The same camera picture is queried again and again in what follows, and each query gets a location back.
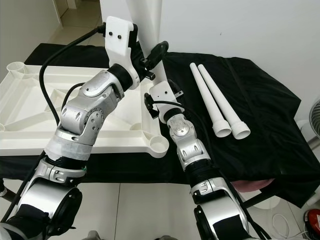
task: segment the black cable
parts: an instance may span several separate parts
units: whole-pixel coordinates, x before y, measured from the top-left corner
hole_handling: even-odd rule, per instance
[[[68,45],[64,46],[63,48],[61,48],[59,51],[55,52],[53,55],[51,55],[42,65],[40,72],[39,72],[39,83],[40,83],[40,88],[42,91],[42,94],[54,116],[54,119],[56,121],[56,124],[58,125],[60,122],[58,113],[53,105],[53,103],[50,100],[50,97],[48,96],[46,87],[45,87],[45,82],[44,82],[44,75],[45,75],[45,70],[47,68],[47,66],[59,55],[61,55],[63,52],[65,52],[66,50],[68,50],[69,48],[81,43],[82,41],[90,38],[91,36],[93,36],[96,33],[100,33],[100,34],[104,34],[106,32],[106,26],[105,25],[101,25],[96,27],[95,29],[93,29],[92,31],[88,32],[87,34],[79,37],[78,39],[74,40],[73,42],[69,43]],[[25,177],[25,179],[23,180],[21,186],[19,187],[14,199],[12,200],[9,208],[7,209],[6,213],[4,214],[1,223],[4,223],[8,217],[10,216],[12,210],[14,209],[15,205],[18,203],[18,200],[20,199],[20,195],[22,194],[23,190],[25,189],[27,183],[30,181],[30,179],[32,178],[35,169],[37,168],[40,160],[45,156],[45,151],[42,151],[42,153],[40,154],[40,156],[37,158],[37,160],[35,161],[34,165],[32,166],[32,169],[28,172],[27,176]]]
[[[55,52],[53,55],[51,55],[42,65],[40,72],[39,72],[39,83],[40,83],[40,88],[42,91],[42,94],[54,116],[55,122],[58,125],[60,122],[58,113],[53,105],[53,103],[50,100],[50,97],[48,96],[46,87],[45,87],[45,82],[44,82],[44,75],[45,75],[45,70],[47,68],[47,66],[59,55],[61,55],[63,52],[65,52],[66,50],[68,50],[69,48],[81,43],[82,41],[90,38],[91,36],[93,36],[96,33],[105,33],[106,31],[106,26],[105,25],[101,25],[96,27],[95,29],[93,29],[92,31],[88,32],[87,34],[79,37],[78,39],[74,40],[73,42],[69,43],[68,45],[64,46],[63,48],[61,48],[59,51]]]
[[[177,107],[181,107],[181,108],[184,108],[186,109],[188,112],[190,112],[191,114],[193,114],[197,120],[200,122],[201,124],[201,127],[203,128],[203,134],[204,134],[204,137],[205,137],[205,140],[208,144],[208,153],[209,153],[209,156],[211,157],[211,159],[213,159],[214,155],[213,155],[213,152],[212,152],[212,149],[211,149],[211,140],[210,140],[210,137],[208,135],[208,132],[206,131],[206,125],[204,123],[204,121],[199,117],[199,115],[193,111],[192,109],[188,108],[188,107],[185,107],[183,106],[182,104],[180,103],[177,103],[177,102],[171,102],[171,101],[153,101],[152,102],[153,104],[169,104],[169,105],[174,105],[174,106],[177,106]],[[227,179],[227,177],[222,173],[221,170],[219,170],[221,176],[224,178],[227,186],[229,187],[231,193],[235,196],[235,198],[237,199],[240,207],[242,208],[244,214],[246,215],[247,217],[247,220],[248,222],[251,223],[253,229],[256,231],[256,233],[258,234],[259,238],[261,239],[271,239],[271,237],[269,236],[269,234],[260,226],[258,225],[251,217],[251,215],[249,214],[247,208],[244,206],[244,202],[242,201],[242,199],[240,198],[238,192],[235,190],[234,186],[231,184],[231,182]]]
[[[66,93],[64,99],[63,99],[63,103],[62,103],[62,106],[61,106],[61,110],[64,108],[64,106],[66,105],[67,101],[68,101],[68,98],[70,96],[70,94],[72,93],[73,90],[75,90],[77,87],[81,87],[83,84],[85,84],[84,82],[81,82],[81,83],[77,83],[76,85],[73,85],[69,90],[68,92]]]
[[[20,195],[22,194],[23,190],[25,189],[27,183],[30,181],[30,179],[32,178],[35,169],[37,168],[40,160],[45,156],[45,151],[42,151],[42,153],[40,154],[40,156],[36,159],[35,163],[33,164],[31,170],[28,172],[27,176],[25,177],[25,179],[23,180],[23,182],[21,183],[18,191],[15,194],[15,197],[13,198],[9,208],[7,209],[7,211],[5,212],[1,223],[5,223],[8,219],[8,217],[10,216],[12,210],[14,209],[15,205],[17,205],[18,200],[20,199]]]

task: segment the fan grille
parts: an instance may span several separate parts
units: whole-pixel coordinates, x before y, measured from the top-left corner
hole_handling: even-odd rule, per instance
[[[315,134],[320,138],[320,100],[317,101],[310,111],[310,124]]]

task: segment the white pole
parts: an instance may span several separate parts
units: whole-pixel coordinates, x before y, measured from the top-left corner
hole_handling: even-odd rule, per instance
[[[151,50],[159,43],[159,21],[161,20],[162,10],[161,4],[154,3],[151,6],[148,1],[150,0],[126,0],[132,22],[138,26],[138,38],[144,57],[147,57]],[[162,81],[167,81],[162,61],[159,62],[152,72],[155,74],[155,79],[152,81],[155,85]]]
[[[190,64],[190,68],[194,76],[195,82],[200,90],[206,109],[208,110],[208,113],[212,120],[212,123],[213,123],[212,129],[215,135],[218,138],[223,138],[228,136],[231,133],[231,128],[229,123],[222,116],[214,98],[212,97],[204,79],[202,78],[194,62]]]
[[[223,112],[223,115],[225,116],[226,120],[229,122],[232,134],[235,139],[244,139],[250,134],[250,129],[248,126],[240,120],[234,109],[229,104],[228,100],[225,98],[223,93],[220,91],[218,86],[216,85],[215,81],[211,78],[208,71],[205,69],[205,67],[200,64],[198,66],[198,69],[207,84],[208,88],[210,89],[210,92],[212,93],[214,99],[218,103],[221,111]]]
[[[150,15],[153,23],[155,38],[159,41],[160,26],[161,26],[161,13],[162,13],[162,0],[148,0],[150,8]]]

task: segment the robotic arm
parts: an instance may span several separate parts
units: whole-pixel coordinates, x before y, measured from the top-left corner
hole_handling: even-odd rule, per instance
[[[82,201],[77,185],[86,175],[87,160],[106,117],[117,107],[127,89],[135,89],[168,50],[159,43],[147,58],[132,63],[138,28],[116,17],[106,21],[106,51],[110,68],[86,82],[78,96],[61,111],[60,124],[45,148],[36,171],[26,186],[16,214],[0,227],[13,240],[46,240],[72,228]],[[146,94],[146,106],[167,124],[177,155],[191,186],[197,227],[203,240],[252,239],[248,221],[224,178],[212,166],[204,144],[197,138],[194,125],[183,114],[166,80]]]

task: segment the white plastic tray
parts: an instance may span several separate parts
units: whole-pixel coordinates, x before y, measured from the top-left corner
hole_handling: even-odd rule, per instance
[[[39,85],[41,66],[13,62],[0,83],[0,156],[38,155],[56,130],[56,122]],[[90,80],[101,68],[49,66],[44,75],[46,90],[59,116],[70,87]],[[161,135],[159,120],[152,119],[144,93],[153,84],[144,79],[127,90],[106,118],[92,153],[146,152],[163,157],[169,142]],[[75,89],[69,99],[78,94]]]

